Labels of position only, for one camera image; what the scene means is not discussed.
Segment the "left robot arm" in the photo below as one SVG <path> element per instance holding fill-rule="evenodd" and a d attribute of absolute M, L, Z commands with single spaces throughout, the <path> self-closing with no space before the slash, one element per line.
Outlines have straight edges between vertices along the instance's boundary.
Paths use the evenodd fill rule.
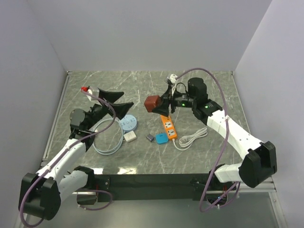
<path fill-rule="evenodd" d="M 95 185 L 94 171 L 77 167 L 71 174 L 69 168 L 93 145 L 93 126 L 107 114 L 116 119 L 125 117 L 133 102 L 117 104 L 123 92 L 110 92 L 93 87 L 82 87 L 81 92 L 94 103 L 89 111 L 75 109 L 70 114 L 70 136 L 61 151 L 36 173 L 27 173 L 22 181 L 19 197 L 19 214 L 29 214 L 51 220 L 59 211 L 61 203 L 74 191 L 91 190 Z"/>

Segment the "red cube socket adapter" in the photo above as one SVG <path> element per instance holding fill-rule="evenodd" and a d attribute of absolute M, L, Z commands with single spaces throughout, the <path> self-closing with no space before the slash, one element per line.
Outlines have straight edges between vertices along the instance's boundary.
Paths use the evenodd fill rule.
<path fill-rule="evenodd" d="M 150 95 L 144 101 L 144 106 L 149 113 L 160 114 L 158 107 L 162 104 L 162 98 L 159 95 Z"/>

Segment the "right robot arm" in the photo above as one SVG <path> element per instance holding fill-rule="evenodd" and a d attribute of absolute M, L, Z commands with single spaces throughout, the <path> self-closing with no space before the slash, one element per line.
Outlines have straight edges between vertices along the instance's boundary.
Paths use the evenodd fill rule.
<path fill-rule="evenodd" d="M 252 136 L 225 114 L 224 109 L 208 98 L 207 86 L 203 79 L 188 80 L 184 93 L 168 81 L 168 88 L 162 96 L 146 98 L 144 106 L 149 113 L 168 117 L 177 107 L 190 108 L 194 116 L 210 127 L 238 152 L 241 163 L 220 165 L 209 177 L 209 186 L 220 189 L 225 182 L 243 182 L 254 188 L 277 172 L 276 148 L 270 141 L 263 142 Z"/>

